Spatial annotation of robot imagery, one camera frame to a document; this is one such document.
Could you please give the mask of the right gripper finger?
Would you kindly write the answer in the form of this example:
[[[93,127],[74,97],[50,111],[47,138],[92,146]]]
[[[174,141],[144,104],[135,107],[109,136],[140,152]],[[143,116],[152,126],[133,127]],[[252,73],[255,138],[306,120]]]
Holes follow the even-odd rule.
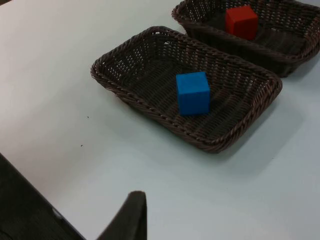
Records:
[[[147,219],[145,192],[132,191],[98,239],[146,240],[148,238]]]

